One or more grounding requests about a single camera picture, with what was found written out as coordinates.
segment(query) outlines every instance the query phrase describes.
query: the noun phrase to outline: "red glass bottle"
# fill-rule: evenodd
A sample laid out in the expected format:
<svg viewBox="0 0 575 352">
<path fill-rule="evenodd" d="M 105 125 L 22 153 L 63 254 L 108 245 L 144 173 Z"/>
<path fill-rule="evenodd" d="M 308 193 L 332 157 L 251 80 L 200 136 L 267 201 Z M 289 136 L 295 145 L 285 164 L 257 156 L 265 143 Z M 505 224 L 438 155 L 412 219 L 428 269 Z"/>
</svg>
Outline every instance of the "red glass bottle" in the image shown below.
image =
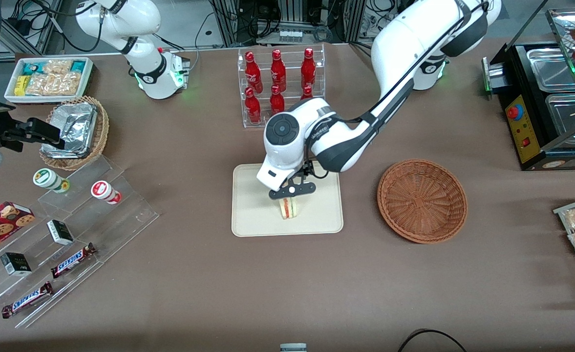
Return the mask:
<svg viewBox="0 0 575 352">
<path fill-rule="evenodd" d="M 305 49 L 305 60 L 302 61 L 300 74 L 300 85 L 303 88 L 307 85 L 314 86 L 316 83 L 316 62 L 314 62 L 314 50 L 310 47 Z"/>
<path fill-rule="evenodd" d="M 272 66 L 270 67 L 272 73 L 272 84 L 277 85 L 280 91 L 287 89 L 287 76 L 285 74 L 285 64 L 281 59 L 281 51 L 279 49 L 272 50 Z"/>
<path fill-rule="evenodd" d="M 303 89 L 302 89 L 302 96 L 300 98 L 300 100 L 303 99 L 309 99 L 309 98 L 313 98 L 314 96 L 312 95 L 312 89 L 310 85 L 306 85 Z"/>
<path fill-rule="evenodd" d="M 263 83 L 261 83 L 261 70 L 255 62 L 255 56 L 252 51 L 244 54 L 246 58 L 246 80 L 249 87 L 253 88 L 257 94 L 263 92 Z"/>
<path fill-rule="evenodd" d="M 246 87 L 244 90 L 246 94 L 246 100 L 244 100 L 244 105 L 246 105 L 246 112 L 248 113 L 250 123 L 260 123 L 261 122 L 261 106 L 259 105 L 258 99 L 255 97 L 255 92 L 251 87 Z"/>
<path fill-rule="evenodd" d="M 281 95 L 281 90 L 278 85 L 272 86 L 272 96 L 270 96 L 270 107 L 272 114 L 278 114 L 285 111 L 285 99 Z"/>
</svg>

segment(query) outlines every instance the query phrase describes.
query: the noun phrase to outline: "brown tablecloth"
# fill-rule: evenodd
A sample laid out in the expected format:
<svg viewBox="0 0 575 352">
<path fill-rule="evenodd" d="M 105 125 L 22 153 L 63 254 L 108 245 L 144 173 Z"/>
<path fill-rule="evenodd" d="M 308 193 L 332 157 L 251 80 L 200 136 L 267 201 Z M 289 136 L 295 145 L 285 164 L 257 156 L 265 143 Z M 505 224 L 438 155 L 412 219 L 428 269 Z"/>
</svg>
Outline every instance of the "brown tablecloth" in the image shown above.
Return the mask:
<svg viewBox="0 0 575 352">
<path fill-rule="evenodd" d="M 341 174 L 341 232 L 282 238 L 231 233 L 232 171 L 265 155 L 261 131 L 242 127 L 236 50 L 203 51 L 189 89 L 163 101 L 138 89 L 124 57 L 93 56 L 105 154 L 162 216 L 30 328 L 0 317 L 0 351 L 395 351 L 418 328 L 471 351 L 575 351 L 575 255 L 552 214 L 575 200 L 575 172 L 519 171 L 499 104 L 480 96 L 480 58 L 501 44 L 453 59 Z M 327 100 L 358 116 L 379 96 L 369 60 L 325 48 Z M 37 148 L 3 150 L 0 202 L 43 194 L 31 183 Z M 379 215 L 379 178 L 406 158 L 433 160 L 465 187 L 468 222 L 450 241 L 410 243 Z M 417 340 L 406 351 L 453 348 Z"/>
</svg>

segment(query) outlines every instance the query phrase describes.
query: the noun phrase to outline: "brown woven basket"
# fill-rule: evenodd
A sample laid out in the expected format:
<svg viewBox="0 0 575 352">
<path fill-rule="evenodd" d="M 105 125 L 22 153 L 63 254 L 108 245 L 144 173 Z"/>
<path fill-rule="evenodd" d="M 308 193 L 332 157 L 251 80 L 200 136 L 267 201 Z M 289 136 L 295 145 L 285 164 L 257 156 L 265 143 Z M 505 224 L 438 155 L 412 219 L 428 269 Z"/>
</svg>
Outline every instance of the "brown woven basket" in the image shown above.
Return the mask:
<svg viewBox="0 0 575 352">
<path fill-rule="evenodd" d="M 377 200 L 385 222 L 418 243 L 452 238 L 468 214 L 468 199 L 457 178 L 428 160 L 392 165 L 381 177 Z"/>
<path fill-rule="evenodd" d="M 40 152 L 40 158 L 44 160 L 44 163 L 55 169 L 74 171 L 88 163 L 95 156 L 99 156 L 103 152 L 103 149 L 105 149 L 105 144 L 107 143 L 107 133 L 109 132 L 109 117 L 107 116 L 107 111 L 105 111 L 103 105 L 101 105 L 98 100 L 92 98 L 91 96 L 82 96 L 81 98 L 69 100 L 68 102 L 63 102 L 62 104 L 78 103 L 91 103 L 98 109 L 96 126 L 94 127 L 94 135 L 91 142 L 91 152 L 86 158 L 83 159 L 53 159 L 45 156 L 42 154 L 42 152 Z M 53 111 L 48 114 L 46 122 L 51 122 Z"/>
</svg>

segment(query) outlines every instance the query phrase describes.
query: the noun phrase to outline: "clear acrylic rack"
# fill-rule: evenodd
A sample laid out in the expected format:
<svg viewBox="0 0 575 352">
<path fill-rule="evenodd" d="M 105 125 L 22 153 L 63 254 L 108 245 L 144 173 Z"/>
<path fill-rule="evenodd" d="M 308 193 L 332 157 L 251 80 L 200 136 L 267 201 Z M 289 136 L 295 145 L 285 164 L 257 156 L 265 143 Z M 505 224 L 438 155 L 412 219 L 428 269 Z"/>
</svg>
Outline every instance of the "clear acrylic rack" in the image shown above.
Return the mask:
<svg viewBox="0 0 575 352">
<path fill-rule="evenodd" d="M 9 276 L 0 260 L 0 319 L 3 306 L 50 281 L 54 291 L 52 296 L 38 300 L 35 305 L 7 319 L 16 328 L 30 326 L 158 218 L 153 206 L 133 190 L 123 173 L 117 165 L 99 156 L 68 177 L 71 183 L 68 192 L 56 194 L 48 191 L 35 205 L 31 205 L 37 216 L 34 224 L 21 234 L 15 234 L 15 238 L 8 239 L 11 241 L 8 244 L 0 245 L 0 256 L 4 252 L 22 253 L 32 270 L 24 278 Z M 90 187 L 98 180 L 111 183 L 122 194 L 122 200 L 110 205 L 91 196 Z M 75 239 L 73 244 L 53 242 L 46 227 L 51 219 L 66 223 Z M 70 272 L 53 279 L 51 268 L 90 242 L 97 252 Z"/>
<path fill-rule="evenodd" d="M 326 97 L 325 85 L 325 53 L 324 46 L 318 45 L 294 45 L 294 46 L 281 46 L 281 58 L 285 63 L 285 71 L 287 74 L 287 89 L 281 93 L 285 98 L 285 108 L 289 109 L 292 105 L 300 102 L 302 96 L 302 87 L 300 86 L 300 66 L 305 56 L 305 49 L 311 47 L 314 50 L 314 62 L 316 62 L 316 83 L 312 87 L 312 95 L 314 98 Z M 242 120 L 244 127 L 265 127 L 265 123 L 272 116 L 270 109 L 270 95 L 272 94 L 270 88 L 272 87 L 272 76 L 270 74 L 270 67 L 272 66 L 272 49 L 274 47 L 248 47 L 246 49 L 239 49 L 237 53 L 237 73 L 240 85 L 240 100 L 242 101 Z M 246 96 L 244 90 L 248 86 L 246 81 L 246 60 L 244 54 L 247 51 L 252 51 L 255 54 L 255 62 L 259 65 L 261 70 L 261 82 L 263 83 L 263 92 L 256 94 L 261 105 L 261 123 L 252 123 L 246 112 L 246 105 L 244 100 Z"/>
</svg>

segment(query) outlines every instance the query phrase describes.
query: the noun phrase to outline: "white bottle cap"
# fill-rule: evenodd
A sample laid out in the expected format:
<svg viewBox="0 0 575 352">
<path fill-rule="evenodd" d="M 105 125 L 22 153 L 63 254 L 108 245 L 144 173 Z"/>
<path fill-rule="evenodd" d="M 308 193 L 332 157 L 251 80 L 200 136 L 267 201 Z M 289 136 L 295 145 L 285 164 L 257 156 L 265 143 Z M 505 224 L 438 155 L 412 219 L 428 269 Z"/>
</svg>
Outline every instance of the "white bottle cap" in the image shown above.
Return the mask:
<svg viewBox="0 0 575 352">
<path fill-rule="evenodd" d="M 108 200 L 113 198 L 113 188 L 107 181 L 97 181 L 92 185 L 91 193 L 95 198 Z"/>
<path fill-rule="evenodd" d="M 55 189 L 62 184 L 62 178 L 51 169 L 39 169 L 33 175 L 33 183 L 46 189 Z"/>
</svg>

